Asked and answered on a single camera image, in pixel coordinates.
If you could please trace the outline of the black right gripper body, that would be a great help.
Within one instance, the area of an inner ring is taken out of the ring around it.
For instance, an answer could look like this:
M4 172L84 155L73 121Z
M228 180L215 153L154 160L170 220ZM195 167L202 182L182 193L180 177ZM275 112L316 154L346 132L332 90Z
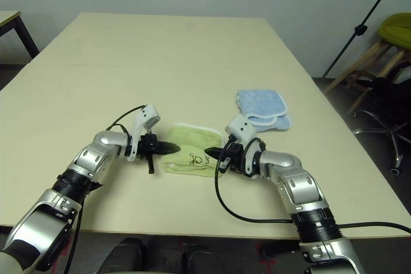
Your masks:
M232 143L223 154L223 159L220 162L220 171L243 171L242 167L243 145Z

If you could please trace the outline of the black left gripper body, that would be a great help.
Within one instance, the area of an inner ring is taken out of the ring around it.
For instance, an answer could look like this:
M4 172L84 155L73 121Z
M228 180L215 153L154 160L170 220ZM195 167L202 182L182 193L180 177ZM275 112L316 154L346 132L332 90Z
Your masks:
M144 158L148 163L148 173L154 174L155 168L153 163L153 156L159 155L160 152L159 141L156 134L146 133L138 142L137 154L140 158Z

